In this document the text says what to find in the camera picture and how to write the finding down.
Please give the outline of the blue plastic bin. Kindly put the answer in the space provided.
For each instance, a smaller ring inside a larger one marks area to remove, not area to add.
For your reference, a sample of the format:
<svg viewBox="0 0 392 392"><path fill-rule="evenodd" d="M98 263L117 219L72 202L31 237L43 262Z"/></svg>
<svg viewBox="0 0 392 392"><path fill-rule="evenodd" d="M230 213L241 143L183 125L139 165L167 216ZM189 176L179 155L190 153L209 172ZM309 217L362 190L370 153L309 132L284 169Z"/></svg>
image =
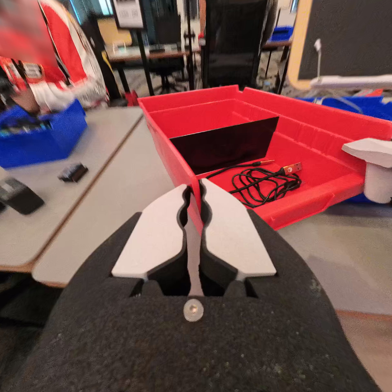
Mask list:
<svg viewBox="0 0 392 392"><path fill-rule="evenodd" d="M392 104L381 95L340 97L312 97L300 100L382 120L392 120Z"/></svg>
<svg viewBox="0 0 392 392"><path fill-rule="evenodd" d="M87 128L86 113L77 99L60 112L39 116L13 106L0 119L4 169L66 159Z"/></svg>

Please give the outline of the printed tag sign stand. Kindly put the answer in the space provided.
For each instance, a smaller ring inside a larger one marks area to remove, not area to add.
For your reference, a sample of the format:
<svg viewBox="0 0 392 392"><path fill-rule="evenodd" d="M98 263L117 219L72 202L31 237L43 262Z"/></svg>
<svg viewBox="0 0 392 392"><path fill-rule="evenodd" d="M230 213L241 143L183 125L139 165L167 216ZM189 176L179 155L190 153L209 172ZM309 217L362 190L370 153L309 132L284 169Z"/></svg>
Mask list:
<svg viewBox="0 0 392 392"><path fill-rule="evenodd" d="M147 27L143 2L141 0L114 0L112 1L112 11L117 28L136 32L136 39L140 50L149 95L154 96L154 89L149 72L149 61L147 59L145 41L142 35L142 31L146 31Z"/></svg>

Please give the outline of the wooden background table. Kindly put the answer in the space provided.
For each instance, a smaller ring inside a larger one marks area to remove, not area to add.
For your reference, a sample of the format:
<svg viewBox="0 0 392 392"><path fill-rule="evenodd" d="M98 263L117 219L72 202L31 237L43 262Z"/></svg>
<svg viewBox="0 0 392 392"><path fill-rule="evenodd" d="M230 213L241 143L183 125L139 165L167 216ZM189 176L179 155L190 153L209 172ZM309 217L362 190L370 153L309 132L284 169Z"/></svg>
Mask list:
<svg viewBox="0 0 392 392"><path fill-rule="evenodd" d="M137 47L128 48L126 51L108 50L107 56L109 64L115 69L120 77L122 89L124 93L130 93L130 87L125 75L127 69L144 69L144 61L142 59L140 50ZM147 64L147 71L149 75L154 74L161 78L161 85L153 87L153 94L167 94L171 92L183 92L186 88L176 83L169 81L175 72L180 72L182 78L181 82L187 81L185 79L185 57L189 56L188 51L161 51L145 53L145 62Z"/></svg>

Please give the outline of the red plastic bin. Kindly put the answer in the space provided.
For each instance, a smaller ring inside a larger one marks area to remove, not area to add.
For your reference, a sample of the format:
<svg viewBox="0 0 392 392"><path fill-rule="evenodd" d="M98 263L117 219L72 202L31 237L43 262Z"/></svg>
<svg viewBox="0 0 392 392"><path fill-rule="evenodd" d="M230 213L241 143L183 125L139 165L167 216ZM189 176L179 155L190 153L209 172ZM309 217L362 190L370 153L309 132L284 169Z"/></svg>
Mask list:
<svg viewBox="0 0 392 392"><path fill-rule="evenodd" d="M342 151L346 143L391 140L391 121L355 114L246 87L225 86L140 98L155 148L174 186L193 188L189 216L201 233L199 179L170 138L279 117L267 154L268 169L302 163L301 187L251 209L279 230L325 211L363 191L365 162Z"/></svg>

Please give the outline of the small black box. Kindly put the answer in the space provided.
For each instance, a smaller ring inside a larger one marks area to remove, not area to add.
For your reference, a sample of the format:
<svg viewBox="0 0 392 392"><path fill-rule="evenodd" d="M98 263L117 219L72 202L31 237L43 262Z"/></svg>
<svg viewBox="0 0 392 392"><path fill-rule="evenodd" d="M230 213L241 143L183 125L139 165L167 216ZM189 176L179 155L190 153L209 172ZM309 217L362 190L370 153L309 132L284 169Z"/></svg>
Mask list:
<svg viewBox="0 0 392 392"><path fill-rule="evenodd" d="M78 183L89 171L82 163L73 164L63 170L58 179L65 183Z"/></svg>

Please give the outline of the grey desk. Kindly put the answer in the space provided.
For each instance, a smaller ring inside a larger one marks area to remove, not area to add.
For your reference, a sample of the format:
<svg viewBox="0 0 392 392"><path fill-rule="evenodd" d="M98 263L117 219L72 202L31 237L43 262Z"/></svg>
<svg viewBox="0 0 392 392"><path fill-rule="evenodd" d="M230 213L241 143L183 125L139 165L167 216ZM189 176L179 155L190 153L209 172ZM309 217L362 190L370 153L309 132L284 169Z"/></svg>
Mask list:
<svg viewBox="0 0 392 392"><path fill-rule="evenodd" d="M134 213L174 185L138 108L88 113L67 161L13 169L45 200L37 212L1 213L1 270L65 287L86 258ZM73 164L78 183L58 176ZM338 310L391 315L391 207L340 203L278 233L315 273Z"/></svg>

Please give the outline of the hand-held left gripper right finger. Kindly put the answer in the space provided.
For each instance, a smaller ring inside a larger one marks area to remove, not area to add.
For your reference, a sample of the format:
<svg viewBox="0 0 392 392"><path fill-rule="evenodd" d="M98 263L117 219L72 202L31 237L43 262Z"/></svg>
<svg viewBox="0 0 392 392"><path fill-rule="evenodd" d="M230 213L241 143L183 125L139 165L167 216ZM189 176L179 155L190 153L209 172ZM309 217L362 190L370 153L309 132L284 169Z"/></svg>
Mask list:
<svg viewBox="0 0 392 392"><path fill-rule="evenodd" d="M276 275L276 268L248 210L208 179L199 181L203 221L201 273L220 287Z"/></svg>

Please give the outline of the black flat device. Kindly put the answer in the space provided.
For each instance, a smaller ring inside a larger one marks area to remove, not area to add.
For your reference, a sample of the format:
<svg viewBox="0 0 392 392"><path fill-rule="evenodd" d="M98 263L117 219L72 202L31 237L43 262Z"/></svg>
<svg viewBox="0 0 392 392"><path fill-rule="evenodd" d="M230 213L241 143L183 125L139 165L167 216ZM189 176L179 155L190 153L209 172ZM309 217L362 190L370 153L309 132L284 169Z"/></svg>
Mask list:
<svg viewBox="0 0 392 392"><path fill-rule="evenodd" d="M21 215L30 215L45 205L44 200L27 185L13 177L0 181L0 204Z"/></svg>

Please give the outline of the black cable gold plug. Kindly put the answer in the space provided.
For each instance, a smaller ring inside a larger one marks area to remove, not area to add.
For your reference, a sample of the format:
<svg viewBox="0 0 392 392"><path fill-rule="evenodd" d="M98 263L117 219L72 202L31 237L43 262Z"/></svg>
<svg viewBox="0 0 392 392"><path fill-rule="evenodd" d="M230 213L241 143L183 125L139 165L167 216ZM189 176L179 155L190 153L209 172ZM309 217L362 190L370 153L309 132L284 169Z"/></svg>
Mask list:
<svg viewBox="0 0 392 392"><path fill-rule="evenodd" d="M206 176L212 179L234 169L240 169L231 177L232 189L229 194L238 197L247 208L255 209L275 202L301 187L302 180L298 172L302 170L302 163L297 162L271 170L265 168L274 163L272 159L230 165L216 170Z"/></svg>

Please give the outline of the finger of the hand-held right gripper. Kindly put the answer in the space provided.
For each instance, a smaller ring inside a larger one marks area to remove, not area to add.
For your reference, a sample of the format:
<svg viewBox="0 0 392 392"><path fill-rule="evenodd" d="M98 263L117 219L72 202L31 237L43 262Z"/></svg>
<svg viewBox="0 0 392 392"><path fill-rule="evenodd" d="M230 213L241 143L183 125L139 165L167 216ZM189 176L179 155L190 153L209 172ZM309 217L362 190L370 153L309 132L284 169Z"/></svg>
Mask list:
<svg viewBox="0 0 392 392"><path fill-rule="evenodd" d="M379 204L391 202L392 142L365 138L346 143L342 150L366 163L363 193Z"/></svg>

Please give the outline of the black office chair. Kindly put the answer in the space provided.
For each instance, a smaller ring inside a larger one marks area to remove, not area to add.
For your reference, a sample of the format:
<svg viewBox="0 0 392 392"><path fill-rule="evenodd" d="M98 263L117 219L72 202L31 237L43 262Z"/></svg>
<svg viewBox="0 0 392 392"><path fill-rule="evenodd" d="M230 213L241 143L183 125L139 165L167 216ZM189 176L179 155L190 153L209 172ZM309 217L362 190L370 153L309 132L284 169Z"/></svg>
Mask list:
<svg viewBox="0 0 392 392"><path fill-rule="evenodd" d="M203 88L254 87L276 1L208 0L205 5Z"/></svg>

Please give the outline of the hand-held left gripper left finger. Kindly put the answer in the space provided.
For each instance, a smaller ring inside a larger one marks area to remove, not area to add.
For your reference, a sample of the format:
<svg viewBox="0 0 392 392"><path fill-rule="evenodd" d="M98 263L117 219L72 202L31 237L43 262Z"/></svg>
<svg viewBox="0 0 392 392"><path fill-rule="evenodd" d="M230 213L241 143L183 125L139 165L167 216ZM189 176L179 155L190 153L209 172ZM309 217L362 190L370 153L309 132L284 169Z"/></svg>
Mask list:
<svg viewBox="0 0 392 392"><path fill-rule="evenodd" d="M189 287L188 206L189 186L182 184L145 207L112 276L154 280L160 287Z"/></svg>

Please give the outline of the black divider in red bin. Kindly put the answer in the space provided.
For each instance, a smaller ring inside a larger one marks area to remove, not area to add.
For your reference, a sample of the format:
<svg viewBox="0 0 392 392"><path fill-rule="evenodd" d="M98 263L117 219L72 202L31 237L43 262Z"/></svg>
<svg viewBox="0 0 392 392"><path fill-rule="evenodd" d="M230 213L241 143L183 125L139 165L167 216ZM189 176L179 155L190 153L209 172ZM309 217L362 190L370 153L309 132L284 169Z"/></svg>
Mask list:
<svg viewBox="0 0 392 392"><path fill-rule="evenodd" d="M264 158L279 117L170 138L194 174Z"/></svg>

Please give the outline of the red white printed bag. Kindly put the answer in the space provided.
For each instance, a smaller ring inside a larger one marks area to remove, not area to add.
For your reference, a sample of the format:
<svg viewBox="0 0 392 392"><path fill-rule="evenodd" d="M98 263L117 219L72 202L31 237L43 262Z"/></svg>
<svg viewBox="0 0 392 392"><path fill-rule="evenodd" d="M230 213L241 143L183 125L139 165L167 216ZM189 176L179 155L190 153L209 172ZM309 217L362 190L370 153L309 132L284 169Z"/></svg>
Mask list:
<svg viewBox="0 0 392 392"><path fill-rule="evenodd" d="M1 1L1 76L12 85L7 106L32 114L83 109L107 100L91 45L58 1Z"/></svg>

